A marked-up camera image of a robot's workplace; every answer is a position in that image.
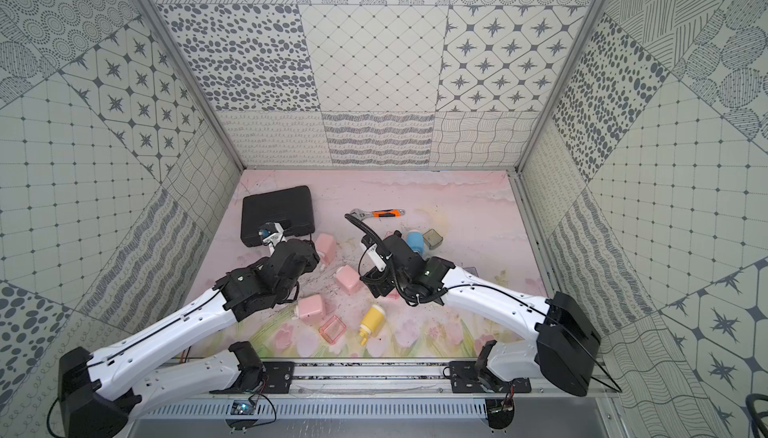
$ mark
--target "black mounting plate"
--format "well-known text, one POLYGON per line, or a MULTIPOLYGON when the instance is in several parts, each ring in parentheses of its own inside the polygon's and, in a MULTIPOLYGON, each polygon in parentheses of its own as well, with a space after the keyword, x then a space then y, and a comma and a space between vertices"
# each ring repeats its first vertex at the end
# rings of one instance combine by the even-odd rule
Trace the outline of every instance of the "black mounting plate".
MULTIPOLYGON (((450 369, 449 378, 451 380, 451 390, 453 393, 466 394, 487 392, 486 389, 480 385, 474 361, 451 361, 448 362, 448 368, 450 369)), ((515 378, 512 380, 512 388, 515 394, 531 393, 531 381, 528 378, 515 378)), ((501 391, 501 393, 507 392, 509 392, 509 385, 505 386, 501 391)))
POLYGON ((293 381, 293 361, 264 361, 266 386, 264 394, 288 394, 293 381))

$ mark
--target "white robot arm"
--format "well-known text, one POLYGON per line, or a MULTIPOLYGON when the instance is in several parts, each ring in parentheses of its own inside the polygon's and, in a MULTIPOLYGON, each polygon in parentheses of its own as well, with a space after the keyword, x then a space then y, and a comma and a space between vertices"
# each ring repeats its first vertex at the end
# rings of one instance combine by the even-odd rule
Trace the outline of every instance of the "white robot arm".
MULTIPOLYGON (((442 258, 422 259, 399 232, 381 240, 359 219, 345 218, 366 233, 362 243, 376 253, 379 263, 360 277, 375 297, 397 289, 411 306, 434 301, 469 310, 523 338, 485 344, 475 369, 486 388, 500 391, 515 378, 544 376, 566 392, 586 394, 600 337, 569 296, 547 299, 508 290, 442 258)), ((288 297, 294 288, 298 295, 299 276, 319 262, 313 243, 285 241, 277 227, 265 230, 264 238, 271 256, 232 270, 184 308, 119 343, 92 353, 79 347, 61 358, 58 401, 67 438, 110 438, 129 421, 187 396, 262 386, 265 367, 248 342, 204 360, 157 368, 258 310, 296 299, 288 297)))

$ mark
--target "vented panel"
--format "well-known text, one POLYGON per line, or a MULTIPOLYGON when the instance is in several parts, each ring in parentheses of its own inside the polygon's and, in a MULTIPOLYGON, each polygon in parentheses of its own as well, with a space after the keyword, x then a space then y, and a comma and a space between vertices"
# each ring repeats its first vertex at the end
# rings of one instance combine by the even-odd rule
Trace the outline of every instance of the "vented panel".
MULTIPOLYGON (((271 398, 280 420, 355 418, 485 418, 485 401, 475 398, 351 399, 271 398)), ((145 419, 221 418, 266 419, 274 414, 266 400, 259 400, 253 415, 231 415, 233 399, 185 400, 147 414, 145 419)))

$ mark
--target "clear plastic box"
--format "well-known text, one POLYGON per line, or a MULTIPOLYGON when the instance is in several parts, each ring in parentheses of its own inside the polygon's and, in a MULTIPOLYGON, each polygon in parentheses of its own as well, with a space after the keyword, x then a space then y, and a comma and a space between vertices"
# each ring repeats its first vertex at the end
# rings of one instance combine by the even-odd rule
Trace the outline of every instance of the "clear plastic box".
POLYGON ((339 317, 333 315, 326 323, 320 327, 320 336, 330 344, 334 344, 341 335, 344 334, 346 325, 339 317))

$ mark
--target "yellow bottle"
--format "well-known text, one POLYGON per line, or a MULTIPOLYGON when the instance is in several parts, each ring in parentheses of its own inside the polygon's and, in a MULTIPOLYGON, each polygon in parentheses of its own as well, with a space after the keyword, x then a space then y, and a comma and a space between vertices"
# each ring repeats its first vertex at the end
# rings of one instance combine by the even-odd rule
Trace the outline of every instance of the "yellow bottle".
POLYGON ((384 313, 384 308, 381 308, 378 304, 371 306, 368 313, 366 313, 366 316, 362 317, 362 321, 360 322, 361 345, 366 344, 368 338, 379 332, 384 324, 385 318, 386 313, 384 313))

